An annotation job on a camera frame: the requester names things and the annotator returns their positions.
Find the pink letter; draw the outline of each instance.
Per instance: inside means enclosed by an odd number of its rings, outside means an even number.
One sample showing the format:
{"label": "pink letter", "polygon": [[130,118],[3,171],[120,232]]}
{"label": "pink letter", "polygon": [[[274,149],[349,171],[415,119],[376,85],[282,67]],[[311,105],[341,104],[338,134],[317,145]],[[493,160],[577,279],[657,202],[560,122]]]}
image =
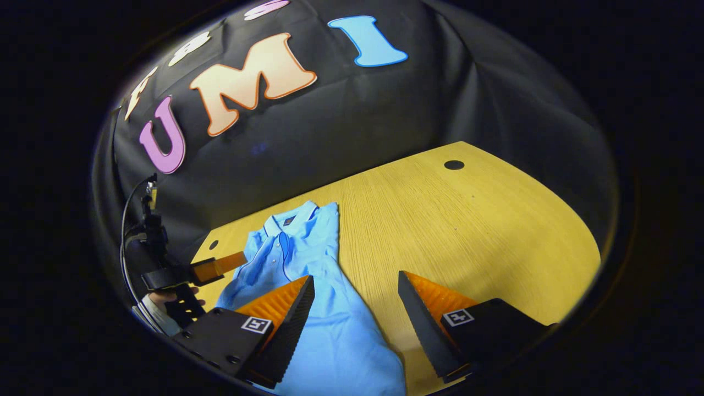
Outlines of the pink letter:
{"label": "pink letter", "polygon": [[271,11],[278,10],[279,8],[290,3],[288,0],[272,0],[268,3],[264,3],[259,7],[252,8],[244,14],[244,20],[253,20],[261,17],[262,15],[268,14]]}
{"label": "pink letter", "polygon": [[158,170],[166,175],[174,173],[181,166],[183,158],[186,156],[186,142],[183,138],[183,133],[181,133],[181,128],[176,123],[170,104],[171,96],[168,96],[162,100],[159,107],[154,111],[154,116],[161,120],[166,134],[171,140],[171,152],[169,154],[164,154],[156,144],[154,134],[151,132],[151,121],[144,126],[142,133],[139,134],[139,142],[146,149],[149,159],[151,159],[151,162]]}

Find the blue polo shirt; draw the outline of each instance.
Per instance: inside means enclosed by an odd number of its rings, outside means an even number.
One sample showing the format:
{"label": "blue polo shirt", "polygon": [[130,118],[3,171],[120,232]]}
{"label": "blue polo shirt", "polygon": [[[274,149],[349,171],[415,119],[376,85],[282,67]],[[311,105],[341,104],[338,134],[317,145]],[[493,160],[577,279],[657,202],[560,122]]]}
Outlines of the blue polo shirt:
{"label": "blue polo shirt", "polygon": [[235,310],[311,275],[315,300],[289,368],[273,392],[404,395],[401,360],[337,265],[338,219],[336,203],[319,208],[310,201],[269,217],[263,228],[249,233],[244,250],[248,263],[235,271],[216,306]]}

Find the person's sleeve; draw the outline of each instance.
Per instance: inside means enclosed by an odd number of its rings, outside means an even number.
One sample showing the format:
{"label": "person's sleeve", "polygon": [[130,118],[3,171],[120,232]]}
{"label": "person's sleeve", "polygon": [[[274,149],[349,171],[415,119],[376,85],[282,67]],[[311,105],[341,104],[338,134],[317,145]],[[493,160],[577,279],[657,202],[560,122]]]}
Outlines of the person's sleeve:
{"label": "person's sleeve", "polygon": [[[164,330],[164,333],[171,337],[172,335],[178,334],[181,331],[181,327],[178,326],[175,320],[168,316],[164,311],[160,310],[156,304],[149,298],[149,295],[144,295],[142,298],[142,304],[146,307],[146,310],[154,318],[154,321]],[[149,323],[142,312],[137,307],[132,307],[132,313],[141,321]]]}

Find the wooden table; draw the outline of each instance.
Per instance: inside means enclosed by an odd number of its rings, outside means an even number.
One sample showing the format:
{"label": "wooden table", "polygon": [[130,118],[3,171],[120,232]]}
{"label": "wooden table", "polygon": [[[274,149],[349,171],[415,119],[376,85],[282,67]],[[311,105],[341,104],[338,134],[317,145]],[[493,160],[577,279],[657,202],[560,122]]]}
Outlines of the wooden table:
{"label": "wooden table", "polygon": [[[449,160],[465,166],[449,170]],[[308,200],[338,203],[340,267],[401,357],[409,395],[447,385],[435,376],[398,297],[399,270],[478,302],[500,297],[550,324],[575,306],[600,264],[589,229],[566,203],[526,173],[464,142],[373,168],[216,228],[194,261],[243,250],[248,232]],[[209,250],[215,240],[217,247]],[[231,278],[232,272],[201,288],[206,311]]]}

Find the human hand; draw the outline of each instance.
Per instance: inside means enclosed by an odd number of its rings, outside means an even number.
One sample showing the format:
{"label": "human hand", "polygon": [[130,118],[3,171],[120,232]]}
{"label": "human hand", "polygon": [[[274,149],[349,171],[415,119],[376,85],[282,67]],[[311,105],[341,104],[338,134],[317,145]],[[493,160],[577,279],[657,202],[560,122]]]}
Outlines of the human hand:
{"label": "human hand", "polygon": [[[193,294],[198,293],[199,289],[195,286],[191,287],[191,291]],[[176,293],[169,293],[169,292],[151,292],[149,293],[149,299],[156,305],[162,312],[166,313],[166,305],[165,303],[167,302],[174,302],[178,299],[178,296]],[[206,304],[206,301],[204,299],[198,300],[198,303],[203,306]]]}

